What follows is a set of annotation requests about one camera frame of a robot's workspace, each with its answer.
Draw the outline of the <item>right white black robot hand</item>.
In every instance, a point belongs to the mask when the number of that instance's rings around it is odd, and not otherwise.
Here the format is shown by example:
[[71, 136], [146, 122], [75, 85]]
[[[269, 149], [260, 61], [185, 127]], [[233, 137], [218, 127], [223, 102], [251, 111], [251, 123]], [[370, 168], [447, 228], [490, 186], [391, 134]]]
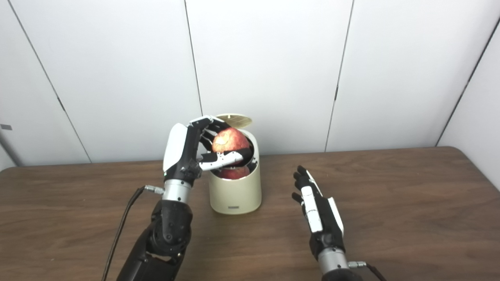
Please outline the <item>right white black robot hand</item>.
[[316, 260], [325, 249], [345, 252], [344, 225], [333, 197], [323, 196], [311, 173], [299, 165], [293, 173], [295, 188], [292, 198], [302, 209], [311, 232], [309, 247]]

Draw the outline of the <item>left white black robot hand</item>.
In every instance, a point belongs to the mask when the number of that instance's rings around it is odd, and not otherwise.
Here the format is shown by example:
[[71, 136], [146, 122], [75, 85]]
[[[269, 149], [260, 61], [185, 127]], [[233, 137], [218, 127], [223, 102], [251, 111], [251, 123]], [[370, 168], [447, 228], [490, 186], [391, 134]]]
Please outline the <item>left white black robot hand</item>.
[[176, 123], [170, 130], [164, 154], [164, 181], [179, 180], [193, 185], [203, 171], [239, 167], [254, 156], [252, 149], [226, 149], [213, 152], [214, 133], [232, 128], [224, 120], [205, 115], [191, 120], [186, 126]]

